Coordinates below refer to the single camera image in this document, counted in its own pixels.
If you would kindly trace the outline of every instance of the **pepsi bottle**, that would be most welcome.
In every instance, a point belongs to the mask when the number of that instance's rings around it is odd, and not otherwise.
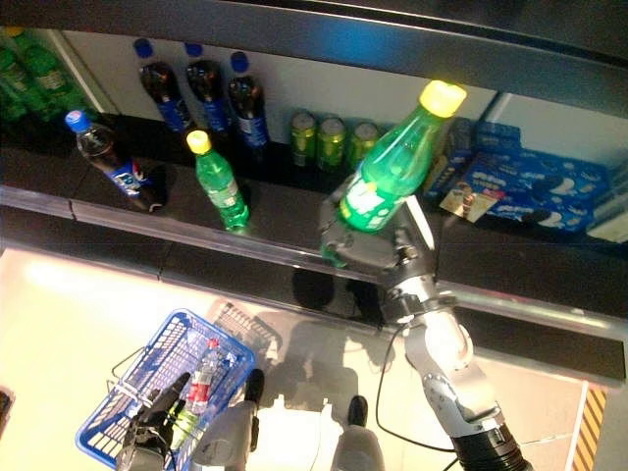
[[[194,122],[181,97],[173,70],[168,64],[154,59],[153,48],[147,39],[136,40],[133,47],[141,61],[141,84],[157,105],[166,126],[175,132],[185,132],[192,128]]]
[[[229,82],[229,97],[237,115],[238,128],[255,159],[261,163],[270,140],[264,115],[264,90],[246,74],[248,59],[243,52],[232,54],[232,68],[236,76]]]
[[[214,136],[226,138],[231,122],[223,93],[220,66],[216,62],[200,59],[203,54],[203,46],[200,44],[187,42],[185,52],[192,59],[192,62],[185,69],[187,83],[194,96],[203,105],[209,130]]]
[[[81,155],[105,174],[132,204],[148,212],[163,206],[163,198],[116,140],[113,131],[92,123],[79,110],[66,115],[66,124],[77,134]]]

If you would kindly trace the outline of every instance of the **black cable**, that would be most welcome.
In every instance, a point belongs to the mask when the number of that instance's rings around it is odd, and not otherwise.
[[[443,471],[447,471],[447,469],[451,469],[451,466],[453,466],[455,463],[458,462],[458,458],[456,457],[453,461],[450,462],[450,464],[448,464],[445,469]]]
[[[391,350],[393,349],[394,339],[396,339],[396,336],[398,336],[399,333],[408,326],[408,324],[409,322],[406,324],[403,324],[394,332],[394,334],[392,335],[391,342],[389,343],[389,347],[386,349],[386,355],[384,355],[384,365],[382,366],[382,374],[380,375],[380,385],[377,388],[377,399],[375,400],[375,422],[377,422],[378,427],[382,429],[384,432],[386,432],[387,434],[390,434],[393,437],[397,437],[398,439],[409,442],[413,445],[422,446],[423,448],[432,449],[433,451],[441,451],[443,453],[455,453],[455,449],[453,448],[441,448],[439,446],[432,446],[432,445],[422,444],[420,442],[415,442],[414,440],[410,440],[409,438],[404,437],[403,435],[396,434],[395,432],[387,429],[380,423],[380,393],[382,392],[382,383],[384,382],[384,374],[386,373],[386,364],[389,361],[389,355],[391,354]]]

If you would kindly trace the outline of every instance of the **red label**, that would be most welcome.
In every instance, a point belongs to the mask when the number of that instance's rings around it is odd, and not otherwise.
[[[207,402],[209,400],[209,385],[199,385],[192,383],[189,386],[187,400],[192,402]]]

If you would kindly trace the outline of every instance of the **sprite bottle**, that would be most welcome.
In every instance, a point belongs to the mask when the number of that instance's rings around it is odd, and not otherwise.
[[[41,120],[51,121],[61,110],[18,62],[12,50],[0,47],[0,79],[5,81],[20,100]]]
[[[373,233],[386,225],[425,179],[437,131],[465,97],[466,91],[456,85],[428,83],[419,106],[366,154],[340,200],[340,216],[350,226]]]
[[[82,93],[52,52],[33,41],[23,27],[5,27],[5,32],[18,45],[26,68],[64,111],[82,110],[95,118],[95,112],[89,109]]]
[[[187,135],[187,145],[196,154],[196,177],[218,208],[227,229],[246,226],[248,207],[237,188],[229,162],[212,149],[205,131],[192,131]]]

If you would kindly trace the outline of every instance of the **soda can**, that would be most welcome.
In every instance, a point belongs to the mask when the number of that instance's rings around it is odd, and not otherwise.
[[[348,167],[352,170],[357,169],[366,153],[373,148],[379,138],[380,132],[373,123],[363,122],[357,125],[349,141],[346,156]]]
[[[298,167],[306,167],[316,158],[316,120],[307,111],[299,111],[290,121],[292,160]]]
[[[340,118],[327,118],[318,128],[316,146],[318,168],[325,172],[336,170],[342,163],[346,131]]]

